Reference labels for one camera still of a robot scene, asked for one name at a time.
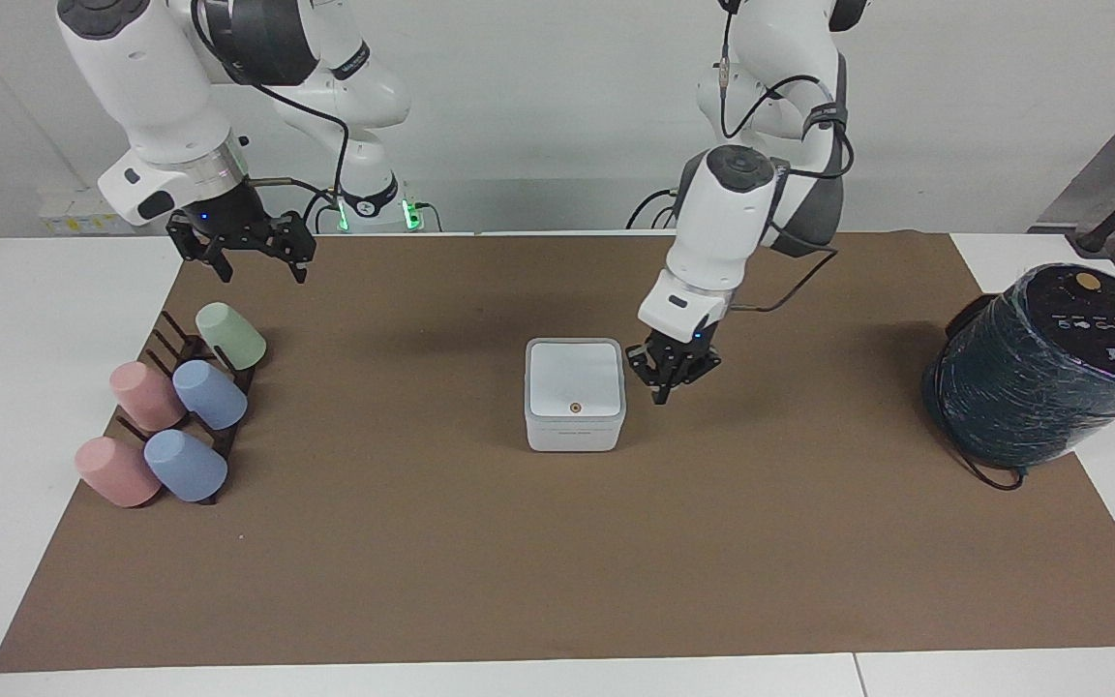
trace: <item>white square container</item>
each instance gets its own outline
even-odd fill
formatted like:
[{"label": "white square container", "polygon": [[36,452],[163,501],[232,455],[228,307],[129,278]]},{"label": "white square container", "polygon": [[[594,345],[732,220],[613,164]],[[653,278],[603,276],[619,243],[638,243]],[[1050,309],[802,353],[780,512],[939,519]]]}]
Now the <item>white square container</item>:
[{"label": "white square container", "polygon": [[532,339],[523,409],[533,451],[613,449],[628,416],[622,348],[612,339]]}]

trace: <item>white table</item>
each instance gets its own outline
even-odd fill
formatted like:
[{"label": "white table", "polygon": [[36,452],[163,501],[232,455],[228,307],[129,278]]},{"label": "white table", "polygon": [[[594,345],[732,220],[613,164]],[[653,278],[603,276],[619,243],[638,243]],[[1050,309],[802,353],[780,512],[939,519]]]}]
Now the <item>white table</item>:
[{"label": "white table", "polygon": [[[1059,238],[956,241],[985,291],[1076,261]],[[70,456],[105,428],[107,376],[140,351],[177,269],[168,239],[0,239],[0,424],[14,424],[0,425],[0,641],[76,486]],[[1079,455],[1115,516],[1115,425]],[[1115,649],[77,671],[0,676],[0,694],[1070,697],[1115,694]]]}]

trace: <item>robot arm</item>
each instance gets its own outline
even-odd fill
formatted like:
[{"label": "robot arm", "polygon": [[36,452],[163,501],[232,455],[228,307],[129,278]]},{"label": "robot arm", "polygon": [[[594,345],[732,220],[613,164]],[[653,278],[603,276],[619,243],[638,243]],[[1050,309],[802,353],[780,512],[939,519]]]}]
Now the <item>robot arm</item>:
[{"label": "robot arm", "polygon": [[[744,0],[727,8],[738,12],[730,35],[738,61],[727,49],[715,83],[700,84],[700,107],[723,145],[682,173],[677,238],[639,306],[651,332],[627,350],[658,405],[720,365],[712,336],[757,246],[803,256],[832,241],[849,141],[845,61],[831,31],[853,26],[863,4]],[[726,114],[747,115],[727,124]]]},{"label": "robot arm", "polygon": [[[209,51],[241,84],[266,85],[284,101],[283,122],[322,144],[341,163],[338,188],[355,232],[410,229],[398,178],[369,128],[403,123],[411,109],[406,86],[359,32],[347,0],[197,0],[173,6],[180,21],[209,32]],[[341,124],[312,112],[336,115]]]},{"label": "robot arm", "polygon": [[[399,191],[380,142],[363,129],[407,118],[410,97],[369,61],[345,0],[59,0],[58,19],[85,80],[128,134],[128,154],[98,187],[130,224],[177,210],[167,232],[185,260],[230,281],[222,251],[256,250],[287,261],[302,282],[316,241],[297,213],[271,217],[261,206],[183,27],[205,32],[209,51],[236,83],[275,85],[297,105],[346,123],[336,190],[357,220],[407,229],[401,202],[398,212],[389,206]],[[292,106],[280,112],[343,153],[341,124]]]}]

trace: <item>blue cup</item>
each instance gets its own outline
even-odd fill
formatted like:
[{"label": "blue cup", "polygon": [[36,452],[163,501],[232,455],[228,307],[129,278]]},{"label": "blue cup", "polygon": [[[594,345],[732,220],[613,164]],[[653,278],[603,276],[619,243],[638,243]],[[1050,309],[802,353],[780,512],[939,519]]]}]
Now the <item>blue cup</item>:
[{"label": "blue cup", "polygon": [[204,361],[188,361],[174,371],[174,391],[183,406],[214,430],[233,427],[248,412],[248,397],[230,377]]},{"label": "blue cup", "polygon": [[204,502],[226,482],[226,459],[197,437],[164,430],[145,445],[145,462],[183,502]]}]

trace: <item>brown paper sheet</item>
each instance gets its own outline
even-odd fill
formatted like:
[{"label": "brown paper sheet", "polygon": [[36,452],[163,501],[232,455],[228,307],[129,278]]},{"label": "brown paper sheet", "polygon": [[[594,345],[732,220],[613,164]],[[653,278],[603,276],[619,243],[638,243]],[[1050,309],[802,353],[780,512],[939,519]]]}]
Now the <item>brown paper sheet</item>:
[{"label": "brown paper sheet", "polygon": [[[1115,645],[1078,459],[996,493],[921,413],[979,292],[950,239],[837,242],[669,406],[631,376],[619,449],[583,455],[527,451],[525,345],[640,341],[668,239],[322,239],[304,287],[186,265],[172,312],[225,300],[270,340],[230,486],[123,511],[81,485],[0,671]],[[760,253],[739,299],[811,263]]]}]

